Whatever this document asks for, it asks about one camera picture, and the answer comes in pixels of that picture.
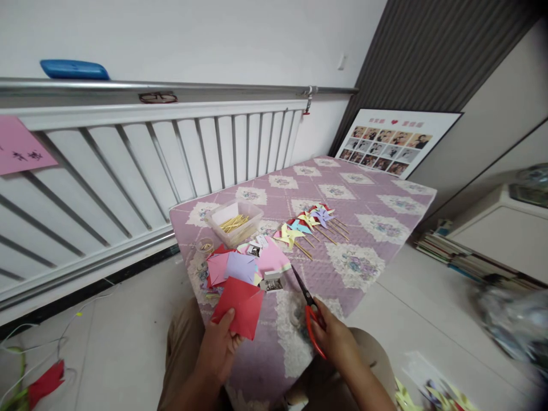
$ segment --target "pink paper sign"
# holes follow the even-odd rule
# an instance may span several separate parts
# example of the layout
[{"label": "pink paper sign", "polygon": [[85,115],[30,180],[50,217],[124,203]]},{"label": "pink paper sign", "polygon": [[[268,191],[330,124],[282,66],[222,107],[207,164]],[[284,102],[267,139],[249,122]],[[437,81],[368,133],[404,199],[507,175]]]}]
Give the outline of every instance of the pink paper sign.
[{"label": "pink paper sign", "polygon": [[0,116],[0,175],[56,164],[16,116]]}]

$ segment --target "clear plastic container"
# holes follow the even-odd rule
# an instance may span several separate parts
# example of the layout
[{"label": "clear plastic container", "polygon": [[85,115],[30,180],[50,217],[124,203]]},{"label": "clear plastic container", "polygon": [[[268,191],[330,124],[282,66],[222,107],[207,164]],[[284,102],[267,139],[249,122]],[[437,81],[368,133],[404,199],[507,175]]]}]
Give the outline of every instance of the clear plastic container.
[{"label": "clear plastic container", "polygon": [[[220,225],[238,214],[242,214],[244,217],[248,216],[249,221],[230,233],[224,232]],[[247,200],[235,199],[209,211],[205,215],[205,222],[228,248],[236,248],[257,232],[263,215],[264,211],[256,205]]]}]

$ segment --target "stack of books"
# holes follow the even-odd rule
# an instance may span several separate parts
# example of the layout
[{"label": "stack of books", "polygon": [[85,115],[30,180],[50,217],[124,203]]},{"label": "stack of books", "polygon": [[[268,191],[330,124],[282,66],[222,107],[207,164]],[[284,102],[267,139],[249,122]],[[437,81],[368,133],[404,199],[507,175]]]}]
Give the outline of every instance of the stack of books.
[{"label": "stack of books", "polygon": [[415,244],[420,252],[479,283],[497,283],[505,288],[521,290],[548,288],[544,283],[476,253],[439,233],[425,233]]}]

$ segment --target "purple bedspread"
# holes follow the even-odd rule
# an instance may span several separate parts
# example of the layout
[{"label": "purple bedspread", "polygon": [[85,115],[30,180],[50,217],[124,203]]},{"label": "purple bedspread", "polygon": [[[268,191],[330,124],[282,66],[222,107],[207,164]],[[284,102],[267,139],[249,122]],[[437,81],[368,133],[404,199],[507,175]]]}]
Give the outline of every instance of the purple bedspread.
[{"label": "purple bedspread", "polygon": [[[235,197],[245,198],[264,210],[260,233],[273,235],[282,223],[322,202],[335,209],[350,232],[316,233],[292,252],[278,243],[313,295],[319,296],[339,318],[347,317],[367,289],[399,251],[434,199],[434,189],[382,172],[329,157],[318,157],[296,166],[258,177],[220,192],[180,204],[171,210],[175,235],[204,321],[217,299],[206,298],[204,256],[194,242],[203,237],[220,240],[204,221],[207,211]],[[297,379],[313,356],[304,322],[304,298],[291,272],[288,286],[265,295],[254,341],[242,343],[227,391],[239,409],[268,409]]]}]

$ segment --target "photo board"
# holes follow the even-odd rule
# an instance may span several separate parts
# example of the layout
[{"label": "photo board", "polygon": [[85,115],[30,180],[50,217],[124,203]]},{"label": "photo board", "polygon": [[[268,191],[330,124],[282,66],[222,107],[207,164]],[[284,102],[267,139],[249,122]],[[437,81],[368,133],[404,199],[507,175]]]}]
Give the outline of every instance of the photo board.
[{"label": "photo board", "polygon": [[363,108],[335,158],[406,179],[461,116]]}]

